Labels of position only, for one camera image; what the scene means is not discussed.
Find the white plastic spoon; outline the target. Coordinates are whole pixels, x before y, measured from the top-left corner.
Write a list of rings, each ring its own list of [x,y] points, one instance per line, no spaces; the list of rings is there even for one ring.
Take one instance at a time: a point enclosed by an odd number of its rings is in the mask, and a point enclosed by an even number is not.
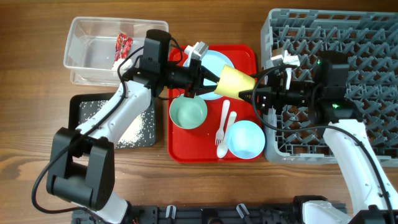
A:
[[[217,156],[220,159],[224,158],[224,156],[228,152],[228,147],[227,147],[227,143],[226,143],[227,134],[229,132],[230,127],[234,124],[236,117],[237,117],[237,112],[235,112],[235,111],[230,112],[224,138],[223,138],[222,142],[218,145],[217,151],[216,151]]]

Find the red snack wrapper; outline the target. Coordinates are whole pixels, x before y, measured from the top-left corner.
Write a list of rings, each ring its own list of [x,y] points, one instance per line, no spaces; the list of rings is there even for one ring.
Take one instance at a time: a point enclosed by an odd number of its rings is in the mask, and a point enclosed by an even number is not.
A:
[[[119,59],[125,59],[131,49],[133,39],[126,34],[119,33],[115,47],[115,62]]]

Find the white rice pile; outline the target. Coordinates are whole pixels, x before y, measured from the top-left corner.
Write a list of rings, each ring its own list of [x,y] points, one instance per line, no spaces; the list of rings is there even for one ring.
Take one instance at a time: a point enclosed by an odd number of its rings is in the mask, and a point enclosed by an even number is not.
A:
[[[77,124],[84,123],[96,114],[108,101],[82,101],[78,104]],[[138,115],[121,136],[115,149],[149,147],[155,143],[155,109],[151,103],[148,109]]]

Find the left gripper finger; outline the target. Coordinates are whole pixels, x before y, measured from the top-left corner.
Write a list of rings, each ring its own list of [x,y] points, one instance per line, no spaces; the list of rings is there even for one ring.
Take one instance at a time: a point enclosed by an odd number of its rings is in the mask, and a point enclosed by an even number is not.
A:
[[[211,92],[214,92],[216,90],[216,87],[217,87],[216,85],[208,85],[208,86],[202,85],[202,86],[199,86],[199,87],[195,87],[194,88],[194,94],[196,96],[199,96],[199,95],[204,95],[204,94],[207,94],[207,93],[211,93]]]
[[[220,77],[216,76],[213,72],[211,72],[203,65],[201,66],[201,75],[203,76],[204,79],[207,79],[214,83],[218,83],[220,80]]]

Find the light blue plate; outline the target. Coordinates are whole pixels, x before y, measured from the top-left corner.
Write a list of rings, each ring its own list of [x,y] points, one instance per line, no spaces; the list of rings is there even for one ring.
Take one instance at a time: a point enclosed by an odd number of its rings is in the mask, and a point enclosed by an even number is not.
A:
[[[220,77],[223,67],[228,65],[234,68],[232,61],[224,54],[215,51],[215,50],[208,50],[205,56],[201,60],[201,64],[206,67],[209,71],[214,73],[217,77]],[[210,100],[217,100],[221,98],[221,95],[217,95],[214,92],[209,92],[200,97],[205,101]]]

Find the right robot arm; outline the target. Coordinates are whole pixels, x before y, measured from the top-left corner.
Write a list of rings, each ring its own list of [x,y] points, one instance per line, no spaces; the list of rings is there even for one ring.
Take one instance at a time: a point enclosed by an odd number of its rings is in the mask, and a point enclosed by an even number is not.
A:
[[[269,109],[281,113],[286,105],[305,106],[325,144],[335,156],[354,210],[349,223],[397,223],[397,191],[391,186],[369,142],[363,115],[345,97],[348,56],[335,50],[318,54],[313,81],[289,81],[281,71],[287,62],[254,75],[257,82],[238,93],[257,117]]]

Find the light blue bowl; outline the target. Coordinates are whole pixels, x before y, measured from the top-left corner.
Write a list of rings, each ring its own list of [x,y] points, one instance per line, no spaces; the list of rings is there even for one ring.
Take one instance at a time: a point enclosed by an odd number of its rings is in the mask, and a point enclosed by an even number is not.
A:
[[[262,153],[266,146],[266,137],[259,125],[242,120],[230,127],[226,144],[234,156],[249,160]]]

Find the green bowl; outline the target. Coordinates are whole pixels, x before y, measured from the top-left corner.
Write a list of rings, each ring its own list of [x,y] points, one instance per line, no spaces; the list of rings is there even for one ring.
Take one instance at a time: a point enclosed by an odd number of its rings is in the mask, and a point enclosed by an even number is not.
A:
[[[169,107],[171,121],[182,129],[198,128],[205,122],[207,114],[207,105],[199,96],[187,98],[180,95],[171,102]]]

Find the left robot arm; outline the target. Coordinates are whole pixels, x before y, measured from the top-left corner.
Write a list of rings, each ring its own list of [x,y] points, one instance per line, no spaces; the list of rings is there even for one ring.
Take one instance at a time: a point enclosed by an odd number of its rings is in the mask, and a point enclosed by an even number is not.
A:
[[[215,90],[204,80],[219,82],[219,77],[193,58],[188,67],[169,60],[173,37],[166,31],[146,32],[139,66],[126,72],[117,69],[120,86],[112,98],[89,120],[76,129],[60,128],[52,143],[50,162],[32,189],[32,203],[43,213],[49,210],[37,203],[36,193],[42,178],[51,195],[74,203],[72,210],[82,210],[94,221],[134,223],[131,204],[114,191],[114,144],[135,118],[144,112],[165,87],[184,90],[193,98]]]

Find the yellow plastic cup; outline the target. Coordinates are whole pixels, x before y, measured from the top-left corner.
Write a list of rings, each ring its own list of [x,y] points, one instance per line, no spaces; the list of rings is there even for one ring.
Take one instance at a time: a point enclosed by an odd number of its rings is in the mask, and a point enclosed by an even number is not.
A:
[[[220,80],[214,91],[215,94],[241,100],[239,92],[252,90],[256,83],[255,78],[239,70],[225,65],[220,73]]]

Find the small white tissue ball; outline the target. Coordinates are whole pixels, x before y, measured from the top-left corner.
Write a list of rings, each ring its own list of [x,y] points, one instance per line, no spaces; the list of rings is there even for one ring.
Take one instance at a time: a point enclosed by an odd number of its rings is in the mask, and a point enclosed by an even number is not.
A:
[[[120,70],[128,70],[129,68],[131,68],[133,66],[133,62],[131,59],[128,59],[125,62],[125,60],[123,58],[120,58],[114,62],[112,70],[117,70],[120,65],[122,65]]]

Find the white plastic fork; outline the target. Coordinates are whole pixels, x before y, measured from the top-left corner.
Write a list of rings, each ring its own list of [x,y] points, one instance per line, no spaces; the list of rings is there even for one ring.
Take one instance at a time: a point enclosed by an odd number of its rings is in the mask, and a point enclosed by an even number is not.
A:
[[[230,101],[224,100],[223,105],[222,105],[222,110],[221,110],[220,126],[219,126],[219,128],[216,132],[216,136],[215,136],[215,144],[216,145],[219,145],[224,138],[224,125],[226,122],[226,117],[228,115],[229,107],[230,107]]]

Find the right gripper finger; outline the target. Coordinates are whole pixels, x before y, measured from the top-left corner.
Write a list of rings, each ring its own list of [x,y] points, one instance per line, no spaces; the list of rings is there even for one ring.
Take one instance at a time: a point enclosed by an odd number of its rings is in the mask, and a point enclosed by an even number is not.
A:
[[[271,88],[270,87],[261,87],[257,89],[252,89],[252,90],[244,90],[240,91],[238,93],[238,97],[240,100],[246,101],[248,103],[252,103],[252,100],[256,104],[265,104],[267,97],[271,93]]]
[[[266,70],[263,70],[263,71],[261,71],[259,73],[254,74],[253,77],[259,79],[259,78],[263,77],[264,75],[267,75],[268,73],[274,72],[274,71],[279,70],[279,69],[280,69],[279,67],[268,68]]]

